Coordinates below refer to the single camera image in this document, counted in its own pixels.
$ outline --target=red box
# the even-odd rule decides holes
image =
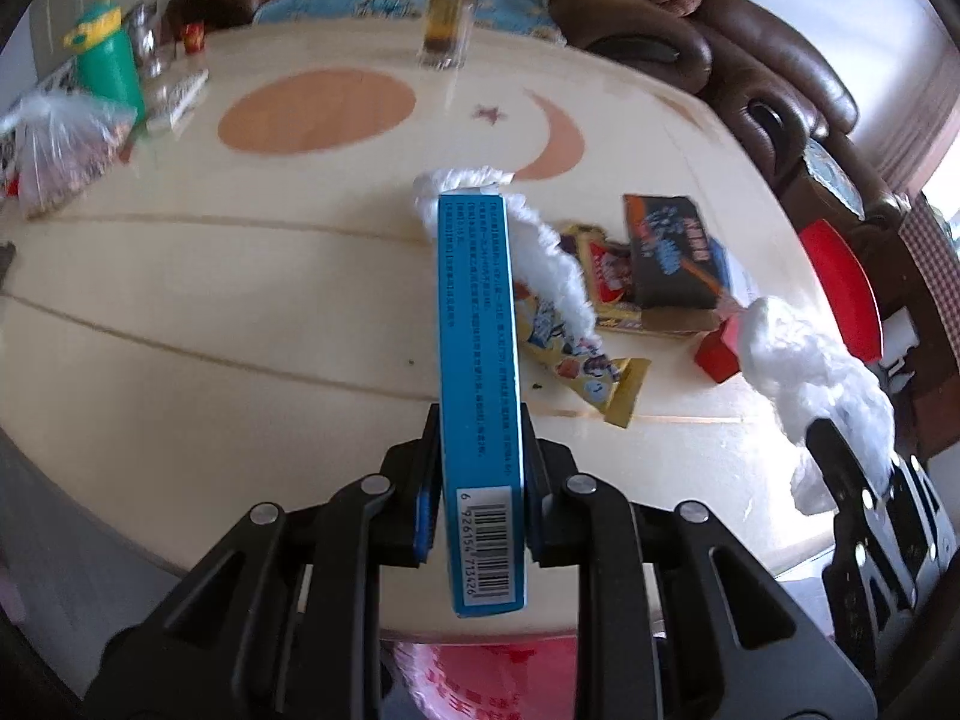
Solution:
[[[723,384],[740,372],[740,359],[736,356],[739,324],[739,317],[727,319],[700,342],[700,347],[693,356],[696,364],[717,384]]]

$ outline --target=orange circle pattern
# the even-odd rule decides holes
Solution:
[[[237,151],[304,154],[365,141],[403,122],[416,105],[403,81],[370,70],[315,70],[262,86],[220,119]]]

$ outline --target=cream tabletop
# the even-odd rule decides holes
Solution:
[[[546,220],[621,240],[622,194],[687,194],[765,293],[835,331],[779,204],[706,105],[485,30],[462,71],[424,71],[420,29],[211,35],[208,97],[181,132],[141,139],[59,213],[23,223],[4,210],[18,255],[0,427],[167,565],[194,565],[253,504],[323,502],[419,437],[438,392],[433,255],[410,199],[423,170],[518,170],[515,190]],[[793,507],[797,450],[741,377],[714,385],[694,341],[605,343],[653,360],[629,429],[523,360],[541,437],[637,502],[706,502],[771,570],[829,543],[829,515]],[[576,597],[575,570],[531,566],[525,610],[458,619],[440,527],[425,567],[384,570],[381,621],[416,640],[551,635],[575,629]]]

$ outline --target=blue box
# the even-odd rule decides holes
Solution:
[[[453,608],[526,604],[514,298],[502,197],[440,196],[440,441]]]

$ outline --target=screw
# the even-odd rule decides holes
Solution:
[[[680,504],[680,516],[687,522],[700,525],[710,519],[710,512],[700,501],[683,501]]]
[[[585,473],[575,473],[566,480],[566,488],[570,493],[590,495],[597,492],[597,480]]]
[[[360,483],[360,490],[367,495],[382,495],[390,490],[391,482],[386,476],[375,473]]]
[[[258,503],[250,509],[250,522],[254,525],[269,525],[271,522],[277,522],[279,516],[280,509],[272,503]]]

